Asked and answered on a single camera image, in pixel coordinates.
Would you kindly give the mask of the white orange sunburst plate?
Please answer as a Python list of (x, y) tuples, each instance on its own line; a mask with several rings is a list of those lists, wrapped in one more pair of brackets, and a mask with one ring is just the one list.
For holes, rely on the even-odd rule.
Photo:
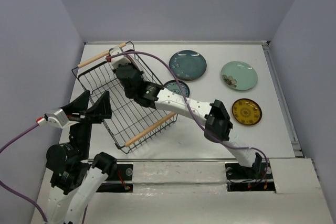
[(129, 54), (126, 54), (124, 57), (128, 61), (128, 64), (132, 65), (133, 68), (138, 70), (141, 74), (144, 74), (143, 68), (138, 60)]

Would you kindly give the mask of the red and teal floral plate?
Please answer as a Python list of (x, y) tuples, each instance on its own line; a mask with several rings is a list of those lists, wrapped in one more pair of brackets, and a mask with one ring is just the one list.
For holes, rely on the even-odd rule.
[(146, 77), (146, 74), (143, 70), (139, 71), (139, 74), (140, 74), (140, 77), (141, 77), (141, 80), (139, 82), (139, 87), (143, 88), (147, 83), (147, 77)]

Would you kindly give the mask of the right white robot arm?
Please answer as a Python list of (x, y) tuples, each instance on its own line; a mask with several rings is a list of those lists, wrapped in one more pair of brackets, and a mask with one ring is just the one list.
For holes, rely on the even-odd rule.
[(169, 91), (162, 85), (144, 79), (144, 72), (132, 63), (115, 63), (113, 73), (123, 86), (125, 96), (144, 108), (169, 111), (193, 119), (204, 137), (223, 145), (238, 161), (248, 178), (261, 174), (261, 151), (238, 141), (231, 141), (230, 116), (220, 100), (201, 102)]

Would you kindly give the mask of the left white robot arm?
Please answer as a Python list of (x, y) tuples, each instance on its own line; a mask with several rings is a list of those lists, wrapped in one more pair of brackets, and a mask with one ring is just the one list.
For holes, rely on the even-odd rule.
[(47, 204), (48, 223), (79, 223), (89, 201), (106, 180), (115, 176), (117, 160), (101, 152), (87, 163), (93, 124), (112, 118), (110, 93), (105, 91), (89, 107), (90, 92), (45, 114), (46, 122), (69, 129), (69, 140), (52, 145), (46, 153), (46, 168), (52, 171)]

